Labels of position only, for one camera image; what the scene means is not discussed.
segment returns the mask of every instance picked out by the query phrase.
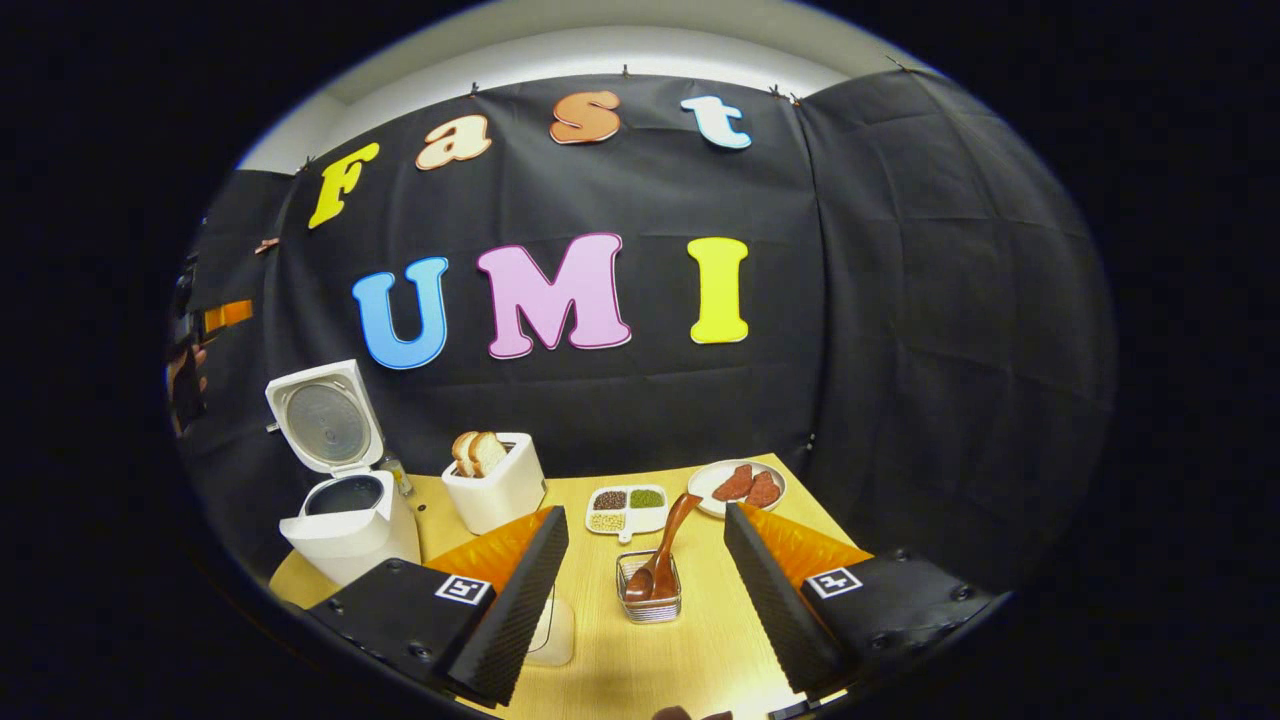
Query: wooden table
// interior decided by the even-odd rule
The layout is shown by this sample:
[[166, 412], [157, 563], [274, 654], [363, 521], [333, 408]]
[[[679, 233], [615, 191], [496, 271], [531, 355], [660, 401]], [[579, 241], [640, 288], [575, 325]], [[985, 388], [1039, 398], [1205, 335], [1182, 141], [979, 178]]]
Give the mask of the wooden table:
[[[852, 544], [776, 455], [753, 460], [786, 475], [786, 497], [773, 512]], [[637, 534], [628, 544], [620, 544], [616, 536], [591, 533], [584, 525], [591, 492], [652, 483], [662, 486], [673, 502], [696, 469], [548, 479], [543, 505], [563, 505], [568, 520], [568, 550], [556, 592], [573, 609], [573, 659], [558, 667], [525, 665], [507, 707], [458, 702], [511, 719], [649, 720], [659, 708], [680, 705], [694, 720], [724, 710], [746, 720], [803, 701], [787, 687], [724, 547], [724, 521], [718, 518], [694, 510], [676, 536], [672, 555], [684, 605], [676, 620], [636, 625], [622, 611], [614, 561], [622, 552], [658, 547], [662, 532]], [[410, 480], [415, 492], [407, 501], [419, 521], [422, 557], [433, 559], [475, 537], [462, 525], [439, 478], [410, 475]], [[270, 588], [302, 607], [338, 591], [296, 551], [276, 569]]]

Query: spoon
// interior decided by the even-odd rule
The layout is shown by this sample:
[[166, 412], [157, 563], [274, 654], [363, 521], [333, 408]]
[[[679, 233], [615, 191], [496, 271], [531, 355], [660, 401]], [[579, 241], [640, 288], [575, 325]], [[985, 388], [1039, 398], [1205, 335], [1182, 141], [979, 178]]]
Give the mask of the spoon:
[[671, 543], [676, 539], [676, 529], [685, 521], [689, 512], [703, 501], [696, 495], [687, 492], [681, 495], [671, 505], [667, 514], [667, 527], [662, 532], [662, 543], [658, 552], [649, 557], [635, 575], [627, 580], [622, 598], [626, 602], [643, 602], [645, 600], [662, 600], [676, 596], [676, 578], [671, 573]]

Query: wire basket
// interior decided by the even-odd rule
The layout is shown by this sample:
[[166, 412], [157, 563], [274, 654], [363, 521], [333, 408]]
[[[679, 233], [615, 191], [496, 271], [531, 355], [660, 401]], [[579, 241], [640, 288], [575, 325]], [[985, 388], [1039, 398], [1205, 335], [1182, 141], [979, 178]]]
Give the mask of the wire basket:
[[676, 569], [676, 556], [671, 556], [671, 575], [676, 580], [676, 597], [662, 600], [644, 600], [640, 602], [627, 602], [623, 600], [627, 582], [635, 571], [649, 561], [655, 550], [640, 550], [636, 552], [623, 552], [617, 561], [618, 602], [626, 611], [627, 619], [632, 623], [668, 623], [680, 615], [680, 571]]

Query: small bottle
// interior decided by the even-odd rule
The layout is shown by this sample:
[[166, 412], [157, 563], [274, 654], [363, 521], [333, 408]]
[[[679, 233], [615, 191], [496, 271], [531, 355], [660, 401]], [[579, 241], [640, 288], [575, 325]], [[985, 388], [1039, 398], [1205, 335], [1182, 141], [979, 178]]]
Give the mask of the small bottle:
[[408, 497], [413, 495], [413, 486], [410, 484], [408, 477], [404, 475], [404, 465], [401, 464], [399, 457], [394, 452], [388, 450], [378, 462], [378, 469], [385, 470], [396, 478], [396, 487], [399, 488], [402, 496]]

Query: meat slice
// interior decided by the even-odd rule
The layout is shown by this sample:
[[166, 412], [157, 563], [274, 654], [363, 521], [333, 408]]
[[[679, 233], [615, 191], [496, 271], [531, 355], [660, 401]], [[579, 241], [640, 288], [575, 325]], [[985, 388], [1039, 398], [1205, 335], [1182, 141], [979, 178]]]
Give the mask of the meat slice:
[[768, 470], [751, 478], [751, 489], [746, 493], [746, 503], [756, 507], [768, 507], [782, 495], [782, 488], [773, 482], [773, 475]]
[[733, 474], [716, 488], [712, 497], [719, 501], [739, 500], [751, 491], [751, 466], [739, 465]]

